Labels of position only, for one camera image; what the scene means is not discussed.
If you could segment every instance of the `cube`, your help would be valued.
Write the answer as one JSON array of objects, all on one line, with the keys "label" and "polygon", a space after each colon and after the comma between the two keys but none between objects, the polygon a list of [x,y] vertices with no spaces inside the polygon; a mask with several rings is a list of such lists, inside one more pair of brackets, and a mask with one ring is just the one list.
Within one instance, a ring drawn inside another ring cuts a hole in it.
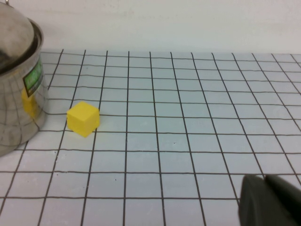
[{"label": "cube", "polygon": [[67,111],[67,125],[73,132],[87,137],[100,123],[98,108],[79,102]]}]

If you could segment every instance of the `stainless steel pot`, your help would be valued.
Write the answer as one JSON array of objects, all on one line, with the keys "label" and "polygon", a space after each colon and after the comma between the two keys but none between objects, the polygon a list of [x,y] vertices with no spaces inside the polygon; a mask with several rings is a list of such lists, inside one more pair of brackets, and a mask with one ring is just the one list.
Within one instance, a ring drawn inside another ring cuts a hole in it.
[{"label": "stainless steel pot", "polygon": [[2,52],[5,57],[0,57],[4,65],[0,67],[0,156],[32,138],[46,117],[47,87],[40,60],[44,37],[39,26],[29,22],[33,29],[29,45],[17,56]]}]

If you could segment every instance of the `green label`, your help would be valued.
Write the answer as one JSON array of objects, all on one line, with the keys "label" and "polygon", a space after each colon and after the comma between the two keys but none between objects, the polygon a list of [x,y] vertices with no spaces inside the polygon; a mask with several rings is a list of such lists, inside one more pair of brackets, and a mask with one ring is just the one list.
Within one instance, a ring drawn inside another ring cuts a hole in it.
[{"label": "green label", "polygon": [[35,67],[25,77],[23,77],[24,86],[28,97],[30,97],[34,93],[34,91],[37,90],[42,80],[43,68],[41,59],[39,59]]}]

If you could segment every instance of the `white wall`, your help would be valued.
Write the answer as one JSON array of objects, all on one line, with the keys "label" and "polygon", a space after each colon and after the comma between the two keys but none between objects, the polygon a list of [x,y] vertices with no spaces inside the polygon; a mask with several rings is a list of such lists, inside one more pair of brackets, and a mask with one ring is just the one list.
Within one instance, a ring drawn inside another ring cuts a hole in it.
[{"label": "white wall", "polygon": [[10,0],[45,48],[301,53],[300,0]]}]

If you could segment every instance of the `black object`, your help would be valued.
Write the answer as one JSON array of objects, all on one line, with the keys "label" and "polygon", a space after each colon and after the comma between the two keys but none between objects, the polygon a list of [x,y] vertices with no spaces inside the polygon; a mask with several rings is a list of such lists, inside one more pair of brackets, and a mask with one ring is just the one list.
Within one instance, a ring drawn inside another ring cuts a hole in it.
[{"label": "black object", "polygon": [[247,175],[238,213],[241,226],[301,226],[301,191],[278,176]]}]

